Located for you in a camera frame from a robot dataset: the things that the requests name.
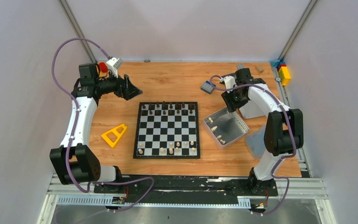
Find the metal tin box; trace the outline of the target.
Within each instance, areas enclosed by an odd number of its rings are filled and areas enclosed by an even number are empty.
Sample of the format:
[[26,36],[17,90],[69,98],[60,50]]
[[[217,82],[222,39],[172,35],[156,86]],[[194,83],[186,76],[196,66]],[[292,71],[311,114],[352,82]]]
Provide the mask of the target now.
[[250,128],[237,112],[226,107],[206,116],[203,125],[220,149],[225,149],[243,138]]

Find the black white chessboard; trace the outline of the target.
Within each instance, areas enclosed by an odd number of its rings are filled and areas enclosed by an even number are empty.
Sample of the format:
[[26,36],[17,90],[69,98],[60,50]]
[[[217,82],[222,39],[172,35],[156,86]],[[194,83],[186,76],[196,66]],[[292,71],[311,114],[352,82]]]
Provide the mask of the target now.
[[[197,153],[191,155],[194,141]],[[144,155],[138,154],[139,143],[144,144]],[[180,153],[168,154],[168,143],[180,142]],[[166,149],[166,155],[159,155],[160,148]],[[200,126],[197,102],[141,102],[138,108],[134,159],[199,159]]]

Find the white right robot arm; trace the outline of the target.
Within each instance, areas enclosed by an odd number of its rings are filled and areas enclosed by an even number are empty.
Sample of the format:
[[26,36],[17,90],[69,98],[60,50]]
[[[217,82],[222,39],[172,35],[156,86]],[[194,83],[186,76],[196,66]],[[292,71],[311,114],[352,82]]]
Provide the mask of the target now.
[[249,173],[248,190],[261,194],[276,176],[281,162],[296,156],[303,146],[303,113],[281,102],[268,88],[262,78],[254,78],[249,68],[238,69],[235,74],[219,78],[225,86],[222,98],[229,112],[237,109],[256,111],[265,116],[263,142],[264,153],[259,163]]

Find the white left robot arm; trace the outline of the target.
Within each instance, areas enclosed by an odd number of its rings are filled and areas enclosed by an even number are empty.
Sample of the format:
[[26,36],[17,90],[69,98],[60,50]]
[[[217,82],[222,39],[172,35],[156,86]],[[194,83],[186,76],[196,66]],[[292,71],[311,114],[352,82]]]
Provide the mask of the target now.
[[128,77],[120,77],[117,69],[120,62],[79,65],[80,77],[75,82],[72,111],[69,125],[60,146],[51,149],[49,157],[63,185],[75,182],[106,182],[113,193],[124,188],[124,180],[117,166],[101,165],[89,148],[90,129],[99,99],[104,94],[114,93],[117,97],[130,100],[142,91]]

